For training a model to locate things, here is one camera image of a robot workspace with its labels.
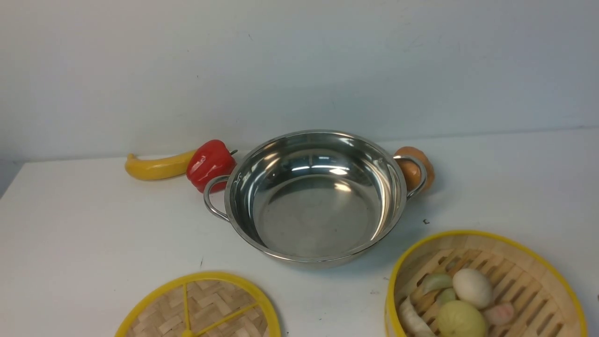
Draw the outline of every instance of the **toy vegetable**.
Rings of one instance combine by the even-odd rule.
[[[416,159],[420,160],[424,167],[426,168],[426,184],[422,188],[421,192],[428,190],[432,182],[435,181],[435,168],[432,166],[431,162],[428,160],[424,152],[419,149],[413,148],[411,146],[404,146],[403,148],[397,150],[395,152],[396,156],[413,156]],[[418,165],[414,164],[411,161],[407,160],[395,160],[397,164],[400,166],[401,172],[404,174],[406,179],[406,187],[409,191],[415,189],[420,183],[420,169]]]
[[[398,316],[401,326],[403,326],[409,333],[423,337],[435,335],[422,317],[418,316],[418,313],[416,313],[416,309],[414,309],[414,306],[410,301],[410,296],[408,296],[408,298],[406,298],[400,305]]]
[[[130,176],[139,180],[172,178],[185,173],[185,168],[193,153],[194,151],[189,151],[180,155],[154,160],[142,160],[134,154],[129,154],[127,162],[125,162],[125,170]]]
[[[422,281],[422,292],[429,293],[433,290],[451,288],[453,282],[448,274],[429,274]]]
[[[516,311],[511,303],[502,303],[485,310],[483,315],[489,324],[502,326],[514,319]]]
[[[486,322],[471,304],[460,300],[445,303],[437,314],[443,337],[485,337]]]
[[[447,288],[443,290],[439,297],[437,297],[437,302],[440,305],[444,305],[447,302],[455,301],[457,297],[455,296],[455,290],[453,288]]]
[[[193,155],[187,165],[187,178],[201,193],[212,178],[231,174],[237,164],[225,144],[220,140],[210,140],[202,145]],[[226,182],[217,183],[210,192],[222,191]]]

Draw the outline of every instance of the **white wall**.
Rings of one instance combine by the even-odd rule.
[[[599,125],[597,0],[3,0],[0,158]]]

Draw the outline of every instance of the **egg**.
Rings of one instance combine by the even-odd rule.
[[[476,269],[461,269],[453,276],[453,289],[462,301],[477,309],[484,309],[493,301],[493,286],[489,279]]]
[[[424,167],[426,168],[426,183],[422,188],[421,192],[428,190],[432,182],[435,181],[435,169],[432,166],[431,162],[428,160],[424,152],[419,149],[413,148],[411,146],[404,146],[403,148],[397,150],[395,152],[396,156],[407,155],[415,157],[420,160]],[[407,160],[395,160],[397,164],[400,166],[401,172],[404,174],[406,179],[406,187],[409,191],[413,190],[420,183],[420,169],[418,165],[414,164],[411,161]]]
[[[443,337],[485,337],[486,322],[473,305],[455,300],[445,303],[437,314],[437,327]]]

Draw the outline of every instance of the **pink food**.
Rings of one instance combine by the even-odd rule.
[[[483,314],[489,324],[502,326],[514,319],[515,310],[511,303],[502,303],[485,310]]]

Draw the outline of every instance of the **bamboo steamer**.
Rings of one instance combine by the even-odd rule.
[[[479,231],[450,231],[430,236],[397,261],[385,303],[388,337],[406,337],[397,308],[410,296],[418,314],[439,335],[435,317],[440,291],[416,291],[430,273],[454,275],[469,267],[491,281],[494,303],[511,302],[516,319],[489,327],[489,337],[587,337],[585,316],[563,276],[530,249],[505,237]]]
[[[275,310],[249,281],[223,272],[175,279],[151,292],[115,337],[280,337]]]

